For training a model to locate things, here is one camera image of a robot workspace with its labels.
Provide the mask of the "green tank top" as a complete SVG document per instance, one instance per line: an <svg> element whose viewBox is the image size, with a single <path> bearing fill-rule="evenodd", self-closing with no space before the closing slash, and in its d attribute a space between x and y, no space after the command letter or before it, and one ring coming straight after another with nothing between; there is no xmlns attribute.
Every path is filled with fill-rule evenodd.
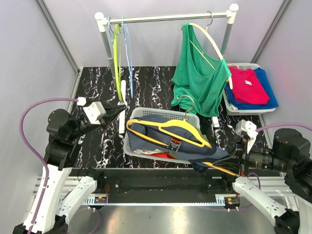
<svg viewBox="0 0 312 234"><path fill-rule="evenodd" d="M209 56L200 44L195 28L211 43L218 59ZM178 64L172 78L172 106L189 110L204 117L219 116L222 92L232 83L232 74L213 38L201 26L185 23L181 27L182 46Z"/></svg>

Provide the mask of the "white camisole top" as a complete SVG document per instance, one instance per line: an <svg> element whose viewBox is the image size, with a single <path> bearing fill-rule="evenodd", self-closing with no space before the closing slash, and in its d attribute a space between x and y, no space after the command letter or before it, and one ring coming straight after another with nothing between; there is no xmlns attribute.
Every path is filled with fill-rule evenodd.
<svg viewBox="0 0 312 234"><path fill-rule="evenodd" d="M152 154L158 153L159 151L158 150L149 151L149 150L136 149L133 152L136 154L152 155Z"/></svg>

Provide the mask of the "lime green hanger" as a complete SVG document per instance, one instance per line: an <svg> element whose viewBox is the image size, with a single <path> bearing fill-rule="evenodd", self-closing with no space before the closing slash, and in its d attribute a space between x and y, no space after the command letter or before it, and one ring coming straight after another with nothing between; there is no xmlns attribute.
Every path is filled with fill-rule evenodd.
<svg viewBox="0 0 312 234"><path fill-rule="evenodd" d="M121 24L116 24L113 32L113 59L116 78L117 95L120 102L123 101L121 93Z"/></svg>

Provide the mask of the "red tank top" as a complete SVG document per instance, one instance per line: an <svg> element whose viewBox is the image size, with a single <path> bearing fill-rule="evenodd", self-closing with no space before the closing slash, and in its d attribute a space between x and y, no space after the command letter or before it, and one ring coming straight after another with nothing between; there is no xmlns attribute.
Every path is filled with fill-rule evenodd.
<svg viewBox="0 0 312 234"><path fill-rule="evenodd" d="M159 157L159 158L168 158L168 159L174 159L172 155L170 155L168 152L159 152L150 154L150 156Z"/></svg>

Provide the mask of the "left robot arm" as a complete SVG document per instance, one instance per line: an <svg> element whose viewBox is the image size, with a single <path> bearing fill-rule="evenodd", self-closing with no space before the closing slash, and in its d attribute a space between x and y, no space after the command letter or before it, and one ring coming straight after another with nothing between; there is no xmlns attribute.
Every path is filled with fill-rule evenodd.
<svg viewBox="0 0 312 234"><path fill-rule="evenodd" d="M67 233L72 217L85 199L91 193L100 193L106 188L104 172L89 169L78 185L64 199L60 198L79 155L79 138L98 127L107 129L127 106L105 106L100 101L91 102L84 97L72 101L82 108L82 113L75 118L64 109L56 109L49 115L46 128L49 139L44 156L30 145L23 131L26 114L44 101L31 105L20 118L20 135L26 146L42 161L43 174L31 211L25 221L13 229L15 234Z"/></svg>

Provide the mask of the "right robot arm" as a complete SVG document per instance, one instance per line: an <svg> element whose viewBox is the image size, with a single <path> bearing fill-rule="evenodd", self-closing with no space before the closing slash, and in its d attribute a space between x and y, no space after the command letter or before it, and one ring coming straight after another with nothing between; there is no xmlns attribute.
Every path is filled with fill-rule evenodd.
<svg viewBox="0 0 312 234"><path fill-rule="evenodd" d="M246 197L269 219L277 234L310 234L312 232L312 160L311 143L302 134L292 129L297 123L279 123L261 128L251 122L236 127L241 137L240 148L235 157L221 159L212 167L224 172L213 184L216 193L237 193ZM257 134L263 130L278 127L271 149L251 152ZM279 172L284 183L297 200L296 211L276 203L260 188L253 187L248 179L249 169Z"/></svg>

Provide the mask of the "light blue wire hanger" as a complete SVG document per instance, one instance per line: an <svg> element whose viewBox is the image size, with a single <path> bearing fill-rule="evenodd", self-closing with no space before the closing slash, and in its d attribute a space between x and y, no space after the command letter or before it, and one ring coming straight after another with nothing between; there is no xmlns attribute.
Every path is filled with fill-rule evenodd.
<svg viewBox="0 0 312 234"><path fill-rule="evenodd" d="M109 31L109 35L110 35L110 39L111 39L111 44L112 46L114 46L114 37L113 37L113 30L111 28L111 23L110 23L110 17L107 17L107 26L108 26L108 31ZM111 70L112 70L112 74L115 75L115 65L114 65L114 52L113 49L111 51L112 54L112 59L111 59Z"/></svg>

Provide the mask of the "navy blue tank top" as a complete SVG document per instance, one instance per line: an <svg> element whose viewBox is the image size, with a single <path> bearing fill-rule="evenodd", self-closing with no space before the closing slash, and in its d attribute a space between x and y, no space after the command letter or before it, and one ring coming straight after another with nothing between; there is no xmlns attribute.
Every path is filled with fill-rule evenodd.
<svg viewBox="0 0 312 234"><path fill-rule="evenodd" d="M228 153L210 143L206 137L186 120L167 119L161 115L146 115L130 119L126 123L130 148L160 150L174 158L198 165L201 171L209 167L235 175L231 171L213 165L227 157Z"/></svg>

